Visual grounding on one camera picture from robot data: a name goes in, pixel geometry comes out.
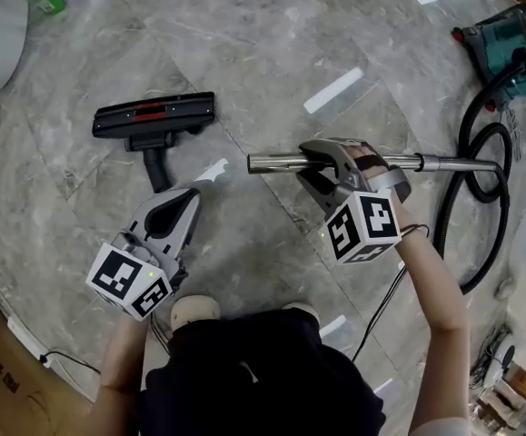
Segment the marble floor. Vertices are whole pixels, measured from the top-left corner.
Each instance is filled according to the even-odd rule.
[[[251,176],[245,155],[290,151],[312,137],[361,137],[382,153],[451,154],[480,85],[450,37],[513,0],[71,0],[31,15],[13,79],[0,92],[0,303],[49,348],[99,364],[116,312],[84,285],[102,241],[152,195],[142,157],[91,136],[101,106],[211,90],[218,121],[180,136],[167,162],[178,184],[226,159],[203,186],[203,212],[184,259],[180,295],[209,293],[226,315],[294,300],[313,304],[325,340],[352,355],[397,270],[390,253],[366,267],[333,266],[318,243],[322,215],[291,175]],[[303,103],[355,67],[362,78],[314,114]],[[492,298],[526,205],[526,100],[503,116],[519,126],[511,219],[501,257],[467,298],[474,344],[502,319]],[[498,117],[484,113],[478,124]],[[432,223],[444,174],[410,175],[408,207]],[[481,263],[496,227],[493,205],[462,191],[447,260],[459,277]],[[158,312],[167,324],[171,303]],[[383,391],[384,434],[405,434],[428,331],[409,279],[370,336],[357,366]],[[147,361],[167,356],[150,335]],[[94,396],[96,377],[65,364]]]

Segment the person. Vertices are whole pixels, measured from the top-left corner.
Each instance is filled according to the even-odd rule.
[[[358,158],[372,151],[350,147]],[[384,167],[366,171],[367,178]],[[415,224],[393,196],[401,228]],[[459,285],[426,236],[396,245],[431,331],[409,433],[464,436],[468,423],[469,326]],[[382,400],[342,353],[322,344],[313,307],[221,320],[211,298],[172,309],[170,360],[140,392],[147,321],[123,316],[107,346],[86,429],[105,435],[315,433],[376,435]]]

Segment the person's left arm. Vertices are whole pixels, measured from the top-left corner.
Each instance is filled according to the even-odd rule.
[[[85,422],[87,434],[137,434],[132,419],[142,383],[147,320],[123,314],[107,345],[97,399]]]

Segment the black cloth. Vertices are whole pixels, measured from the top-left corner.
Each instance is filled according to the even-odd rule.
[[[138,412],[143,436],[376,435],[382,400],[319,324],[288,309],[185,325],[170,361],[147,374]]]

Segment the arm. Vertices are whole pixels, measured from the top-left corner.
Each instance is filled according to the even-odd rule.
[[[109,340],[97,399],[85,422],[95,436],[137,434],[131,421],[144,366],[147,321],[123,314]]]
[[[353,157],[372,152],[365,147],[348,149]],[[364,172],[367,178],[384,173],[382,167]],[[416,222],[395,193],[398,224],[405,228]],[[420,231],[414,231],[396,245],[418,295],[431,330],[424,376],[410,431],[441,418],[468,418],[469,325],[461,289],[446,263]]]

